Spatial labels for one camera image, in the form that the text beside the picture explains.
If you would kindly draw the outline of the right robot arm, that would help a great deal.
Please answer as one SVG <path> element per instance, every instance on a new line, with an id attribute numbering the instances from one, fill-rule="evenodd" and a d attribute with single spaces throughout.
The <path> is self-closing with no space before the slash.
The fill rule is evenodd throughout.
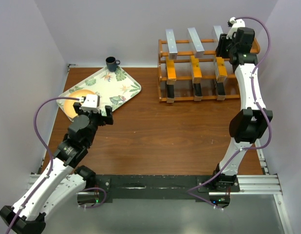
<path id="1" fill-rule="evenodd" d="M 257 55 L 251 53 L 255 31 L 247 27 L 230 30 L 220 36 L 217 56 L 226 58 L 236 76 L 241 109 L 231 120 L 229 135 L 231 141 L 224 158 L 214 171 L 214 178 L 208 186 L 216 191 L 227 191 L 237 181 L 237 173 L 244 155 L 263 133 L 270 129 L 273 113 L 266 109 L 258 83 Z"/>

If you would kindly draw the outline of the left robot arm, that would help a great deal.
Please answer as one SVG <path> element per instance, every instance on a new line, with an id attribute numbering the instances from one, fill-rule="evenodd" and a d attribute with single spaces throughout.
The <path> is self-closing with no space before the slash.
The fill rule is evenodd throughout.
<path id="1" fill-rule="evenodd" d="M 95 172 L 78 164 L 88 153 L 98 127 L 113 124 L 112 107 L 105 106 L 105 116 L 96 108 L 88 111 L 79 102 L 73 107 L 77 115 L 57 150 L 48 151 L 49 163 L 44 172 L 17 202 L 0 210 L 7 233 L 42 233 L 51 215 L 78 192 L 96 190 L 103 194 L 93 208 L 105 202 L 107 193 L 96 186 Z"/>

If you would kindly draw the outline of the white R.O toothpaste box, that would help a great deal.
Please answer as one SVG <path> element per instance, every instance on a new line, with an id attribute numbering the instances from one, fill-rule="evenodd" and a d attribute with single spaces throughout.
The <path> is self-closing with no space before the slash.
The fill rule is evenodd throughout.
<path id="1" fill-rule="evenodd" d="M 174 66 L 174 60 L 166 59 L 166 70 L 167 70 L 167 83 L 174 84 L 176 81 L 176 71 Z"/>

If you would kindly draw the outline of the black toothpaste box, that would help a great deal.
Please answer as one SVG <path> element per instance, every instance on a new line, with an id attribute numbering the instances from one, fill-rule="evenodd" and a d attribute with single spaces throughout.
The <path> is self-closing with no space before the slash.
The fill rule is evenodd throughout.
<path id="1" fill-rule="evenodd" d="M 174 96 L 174 85 L 168 84 L 166 82 L 166 91 L 167 91 L 167 103 L 174 103 L 175 96 Z"/>
<path id="2" fill-rule="evenodd" d="M 201 101 L 202 100 L 202 88 L 201 84 L 194 83 L 193 84 L 193 95 L 194 95 L 194 101 Z"/>
<path id="3" fill-rule="evenodd" d="M 223 101 L 226 98 L 226 92 L 225 92 L 225 87 L 223 82 L 217 82 L 216 80 L 214 81 L 214 87 L 215 87 L 215 92 L 216 92 L 216 99 L 218 101 Z"/>

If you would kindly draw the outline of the silver toothpaste box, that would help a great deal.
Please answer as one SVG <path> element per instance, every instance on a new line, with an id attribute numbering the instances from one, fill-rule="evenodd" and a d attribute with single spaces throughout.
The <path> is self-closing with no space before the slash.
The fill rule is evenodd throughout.
<path id="1" fill-rule="evenodd" d="M 194 57 L 202 59 L 205 54 L 205 50 L 194 27 L 188 28 L 188 41 Z"/>
<path id="2" fill-rule="evenodd" d="M 220 40 L 220 35 L 223 33 L 222 27 L 220 25 L 214 25 L 212 29 L 212 38 L 215 45 L 218 45 Z"/>
<path id="3" fill-rule="evenodd" d="M 166 38 L 167 38 L 169 59 L 175 60 L 175 59 L 177 59 L 178 51 L 177 51 L 174 32 L 172 29 L 166 29 Z"/>

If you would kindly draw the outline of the orange toothpaste box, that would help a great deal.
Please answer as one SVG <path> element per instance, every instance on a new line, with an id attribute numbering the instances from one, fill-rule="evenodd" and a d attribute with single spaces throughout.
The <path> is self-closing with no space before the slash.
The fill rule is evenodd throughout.
<path id="1" fill-rule="evenodd" d="M 196 58 L 195 56 L 190 56 L 190 65 L 191 65 L 192 83 L 193 84 L 200 83 L 202 79 L 202 72 L 200 69 L 199 59 Z"/>

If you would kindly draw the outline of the white yellow toothpaste box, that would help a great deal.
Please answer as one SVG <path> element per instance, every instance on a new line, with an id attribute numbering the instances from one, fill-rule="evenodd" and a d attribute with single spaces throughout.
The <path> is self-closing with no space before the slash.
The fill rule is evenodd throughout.
<path id="1" fill-rule="evenodd" d="M 227 71 L 225 66 L 225 61 L 222 57 L 214 57 L 213 60 L 215 76 L 217 82 L 224 82 L 227 78 Z"/>

